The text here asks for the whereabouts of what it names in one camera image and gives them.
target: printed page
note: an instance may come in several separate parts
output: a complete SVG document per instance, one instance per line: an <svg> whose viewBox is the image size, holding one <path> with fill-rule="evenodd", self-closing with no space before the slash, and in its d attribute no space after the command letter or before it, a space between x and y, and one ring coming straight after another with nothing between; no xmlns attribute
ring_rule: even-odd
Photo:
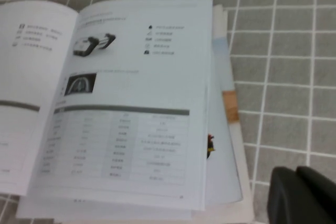
<svg viewBox="0 0 336 224"><path fill-rule="evenodd" d="M114 204L80 199L22 197L17 218L73 220L191 220L190 210Z"/></svg>
<svg viewBox="0 0 336 224"><path fill-rule="evenodd" d="M2 193L27 193L77 16L44 1L0 6Z"/></svg>
<svg viewBox="0 0 336 224"><path fill-rule="evenodd" d="M204 209L211 24L211 0L84 9L33 193Z"/></svg>

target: stack of papers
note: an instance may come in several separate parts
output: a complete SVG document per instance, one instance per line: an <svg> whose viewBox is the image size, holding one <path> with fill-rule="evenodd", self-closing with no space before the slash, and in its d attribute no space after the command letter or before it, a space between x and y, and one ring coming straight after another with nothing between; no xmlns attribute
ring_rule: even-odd
<svg viewBox="0 0 336 224"><path fill-rule="evenodd" d="M13 76L0 120L29 132L24 149L16 127L0 130L22 156L0 174L1 191L22 195L17 218L253 219L221 6L123 0L78 14L31 1L0 7L0 23L0 77Z"/></svg>

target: dark gray bar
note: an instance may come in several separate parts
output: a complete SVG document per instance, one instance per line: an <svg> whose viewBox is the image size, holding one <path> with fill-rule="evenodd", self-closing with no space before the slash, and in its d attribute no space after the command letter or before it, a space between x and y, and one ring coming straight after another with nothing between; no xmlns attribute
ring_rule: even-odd
<svg viewBox="0 0 336 224"><path fill-rule="evenodd" d="M152 114L167 114L167 115L189 115L189 110L173 110L173 109L157 109L157 108L143 108L117 105L75 105L58 108L54 114L66 111L76 110L107 110L107 111L122 111L122 112L139 112Z"/></svg>
<svg viewBox="0 0 336 224"><path fill-rule="evenodd" d="M14 102L14 101L3 101L0 100L0 106L9 106L9 107L16 107L25 110L33 110L38 112L40 110L39 106L35 106L32 104L22 103L22 102Z"/></svg>

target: paper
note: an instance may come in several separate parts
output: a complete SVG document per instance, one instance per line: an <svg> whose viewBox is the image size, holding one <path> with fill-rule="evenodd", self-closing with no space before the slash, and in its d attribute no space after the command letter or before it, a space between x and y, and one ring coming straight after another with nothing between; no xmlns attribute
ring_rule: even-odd
<svg viewBox="0 0 336 224"><path fill-rule="evenodd" d="M25 195L77 13L32 1L0 7L0 191Z"/></svg>
<svg viewBox="0 0 336 224"><path fill-rule="evenodd" d="M204 209L211 3L80 13L32 195Z"/></svg>

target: product image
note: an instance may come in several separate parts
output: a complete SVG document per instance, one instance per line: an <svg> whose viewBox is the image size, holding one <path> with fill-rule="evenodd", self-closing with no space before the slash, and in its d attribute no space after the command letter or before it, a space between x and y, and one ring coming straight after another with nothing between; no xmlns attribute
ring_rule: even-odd
<svg viewBox="0 0 336 224"><path fill-rule="evenodd" d="M95 49L106 49L114 40L115 35L101 33L87 38L80 38L74 44L74 55L86 57Z"/></svg>
<svg viewBox="0 0 336 224"><path fill-rule="evenodd" d="M96 75L96 73L88 73L69 77L64 95L92 93Z"/></svg>

